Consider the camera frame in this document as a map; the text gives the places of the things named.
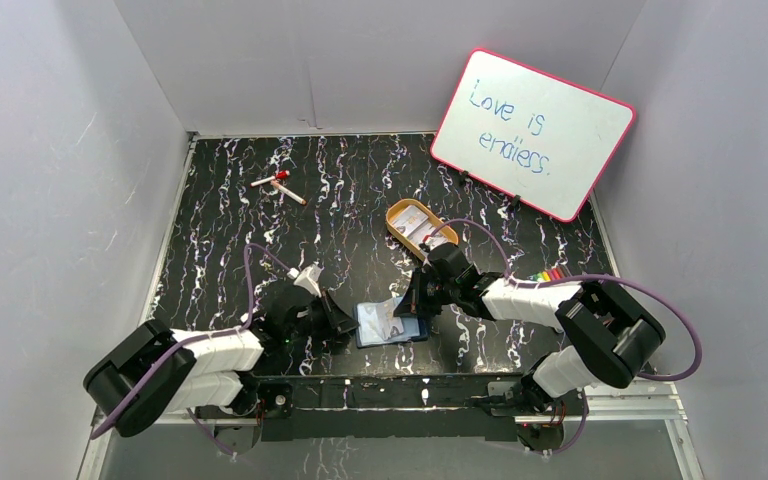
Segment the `silver credit card stack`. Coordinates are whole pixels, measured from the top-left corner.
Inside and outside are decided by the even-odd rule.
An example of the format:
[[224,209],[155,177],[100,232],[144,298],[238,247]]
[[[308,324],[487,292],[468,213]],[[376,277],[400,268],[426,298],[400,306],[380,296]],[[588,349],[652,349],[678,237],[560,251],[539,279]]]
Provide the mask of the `silver credit card stack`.
[[431,235],[436,226],[432,224],[429,215],[416,205],[408,205],[394,217],[392,225],[398,233],[417,246],[425,244],[434,248],[447,241],[443,230]]

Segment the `blue leather card holder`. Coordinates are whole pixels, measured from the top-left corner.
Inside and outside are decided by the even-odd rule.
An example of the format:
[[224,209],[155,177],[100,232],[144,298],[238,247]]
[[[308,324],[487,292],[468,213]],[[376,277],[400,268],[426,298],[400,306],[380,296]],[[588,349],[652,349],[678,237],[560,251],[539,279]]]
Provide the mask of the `blue leather card holder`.
[[415,316],[397,317],[395,308],[404,299],[393,297],[386,301],[359,303],[354,309],[354,318],[358,322],[355,338],[359,349],[421,342],[429,338],[426,322]]

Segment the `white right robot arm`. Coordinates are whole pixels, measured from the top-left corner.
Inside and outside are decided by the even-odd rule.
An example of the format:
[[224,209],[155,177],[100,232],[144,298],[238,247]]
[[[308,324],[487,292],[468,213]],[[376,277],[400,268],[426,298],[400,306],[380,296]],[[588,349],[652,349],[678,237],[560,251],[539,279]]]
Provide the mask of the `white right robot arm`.
[[454,244],[434,248],[416,268],[397,317],[432,318],[446,305],[490,321],[522,320],[562,332],[569,346],[545,355],[510,397],[537,414],[563,395],[595,383],[625,388],[662,345],[662,325],[620,284],[609,280],[516,282],[480,272]]

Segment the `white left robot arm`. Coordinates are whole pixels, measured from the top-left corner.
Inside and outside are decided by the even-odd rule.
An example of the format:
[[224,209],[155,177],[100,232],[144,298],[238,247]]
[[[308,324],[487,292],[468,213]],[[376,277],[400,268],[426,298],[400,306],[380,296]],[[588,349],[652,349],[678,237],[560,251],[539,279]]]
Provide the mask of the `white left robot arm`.
[[353,332],[357,320],[331,292],[287,286],[246,326],[186,331],[160,321],[141,324],[85,376],[85,391],[104,418],[91,433],[135,436],[162,415],[217,407],[247,416],[263,401],[252,377],[261,357],[298,340]]

